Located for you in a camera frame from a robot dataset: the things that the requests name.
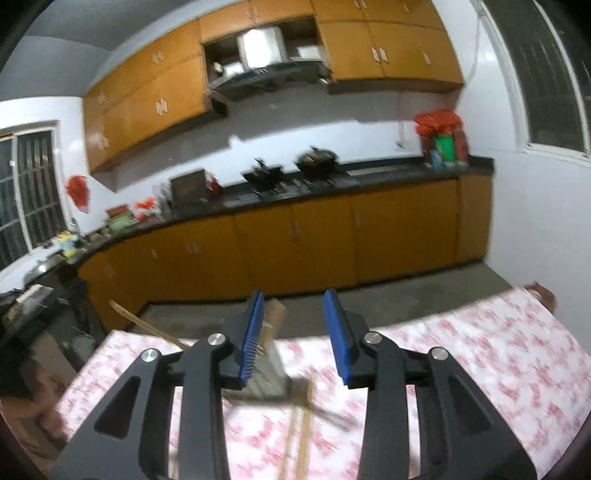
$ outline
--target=metal screw head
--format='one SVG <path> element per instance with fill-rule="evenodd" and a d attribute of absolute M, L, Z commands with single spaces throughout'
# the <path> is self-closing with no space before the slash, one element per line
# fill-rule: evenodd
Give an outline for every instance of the metal screw head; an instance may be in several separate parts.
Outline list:
<path fill-rule="evenodd" d="M 382 341 L 382 336 L 378 332 L 367 332 L 363 336 L 363 341 L 370 345 L 375 345 L 376 343 L 380 343 Z"/>
<path fill-rule="evenodd" d="M 435 360 L 445 360 L 449 356 L 449 353 L 444 348 L 436 346 L 433 350 L 431 350 L 431 355 L 433 355 Z"/>
<path fill-rule="evenodd" d="M 221 345 L 225 341 L 226 336 L 223 333 L 212 333 L 209 337 L 207 337 L 207 342 L 210 345 Z"/>
<path fill-rule="evenodd" d="M 148 348 L 142 352 L 142 360 L 144 362 L 153 362 L 158 358 L 158 351 L 153 348 Z"/>

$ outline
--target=white wall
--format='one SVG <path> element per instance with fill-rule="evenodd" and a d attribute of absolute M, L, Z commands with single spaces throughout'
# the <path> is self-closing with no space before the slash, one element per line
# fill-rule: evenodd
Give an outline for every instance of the white wall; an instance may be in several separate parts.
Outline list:
<path fill-rule="evenodd" d="M 104 205 L 112 205 L 113 194 L 88 174 L 82 122 L 82 100 L 78 97 L 39 97 L 0 102 L 0 132 L 32 126 L 57 127 L 56 175 L 60 200 L 66 219 L 72 216 L 83 232 L 98 228 L 105 217 Z M 82 213 L 74 206 L 64 188 L 65 179 L 72 175 L 88 177 L 90 213 Z M 44 258 L 49 251 L 36 251 L 0 272 L 0 291 L 22 286 L 22 275 Z"/>
<path fill-rule="evenodd" d="M 446 102 L 444 95 L 428 93 L 330 96 L 321 85 L 245 99 L 230 106 L 228 119 L 198 127 L 118 167 L 117 201 L 142 200 L 153 185 L 198 168 L 211 171 L 222 185 L 243 181 L 241 172 L 255 164 L 255 157 L 296 170 L 295 160 L 310 145 L 334 150 L 341 162 L 419 155 L 414 115 Z"/>
<path fill-rule="evenodd" d="M 495 159 L 486 263 L 513 285 L 537 280 L 549 288 L 557 297 L 556 317 L 591 352 L 591 164 L 522 149 L 504 45 L 488 28 L 488 20 L 481 24 L 476 41 L 478 7 L 470 2 L 434 3 L 465 76 L 477 59 L 457 111 L 472 151 Z"/>

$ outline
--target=table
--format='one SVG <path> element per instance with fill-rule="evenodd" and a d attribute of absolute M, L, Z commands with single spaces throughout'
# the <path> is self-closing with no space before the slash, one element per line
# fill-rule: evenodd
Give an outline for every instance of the table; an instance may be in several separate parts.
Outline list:
<path fill-rule="evenodd" d="M 568 330 L 522 288 L 453 312 L 379 328 L 400 347 L 427 352 L 444 346 L 511 426 L 541 478 L 560 458 L 591 409 L 591 357 Z M 292 377 L 314 375 L 315 416 L 308 479 L 355 480 L 365 422 L 366 391 L 348 390 L 337 375 L 327 337 L 278 341 Z M 112 332 L 62 396 L 58 410 L 72 437 L 92 408 L 146 348 L 177 348 L 159 338 Z M 410 477 L 419 473 L 414 391 L 407 388 Z M 178 445 L 181 389 L 171 420 Z M 285 450 L 291 407 L 230 406 L 225 432 L 233 480 L 275 480 Z M 297 451 L 288 456 L 294 478 Z"/>

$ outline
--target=window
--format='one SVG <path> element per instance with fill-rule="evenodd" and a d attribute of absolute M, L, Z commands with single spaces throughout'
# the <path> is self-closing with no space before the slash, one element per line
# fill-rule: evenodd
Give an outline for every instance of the window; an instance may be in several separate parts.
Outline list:
<path fill-rule="evenodd" d="M 483 0 L 511 55 L 527 111 L 528 141 L 588 152 L 587 118 L 563 39 L 534 0 Z"/>
<path fill-rule="evenodd" d="M 0 138 L 0 270 L 65 228 L 53 131 Z"/>

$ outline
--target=kitchen countertop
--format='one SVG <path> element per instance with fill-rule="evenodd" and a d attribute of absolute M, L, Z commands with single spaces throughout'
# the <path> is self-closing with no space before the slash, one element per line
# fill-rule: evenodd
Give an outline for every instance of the kitchen countertop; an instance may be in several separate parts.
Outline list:
<path fill-rule="evenodd" d="M 226 186 L 223 188 L 223 197 L 220 200 L 195 205 L 195 207 L 185 207 L 168 215 L 150 218 L 125 228 L 81 249 L 75 256 L 67 259 L 66 264 L 78 268 L 95 253 L 106 250 L 118 242 L 178 223 L 285 202 L 351 193 L 373 187 L 448 180 L 467 174 L 493 175 L 494 161 L 488 157 L 470 156 L 470 165 L 467 167 L 435 171 L 424 165 L 422 157 L 405 157 L 341 164 L 340 169 L 349 173 L 350 177 L 345 177 L 335 185 L 327 184 L 312 188 L 304 187 L 303 184 L 301 187 L 290 186 L 286 193 L 278 195 L 258 197 L 253 194 L 247 182 Z M 286 174 L 286 178 L 287 180 L 298 179 L 301 178 L 301 174 L 300 172 L 289 173 Z"/>

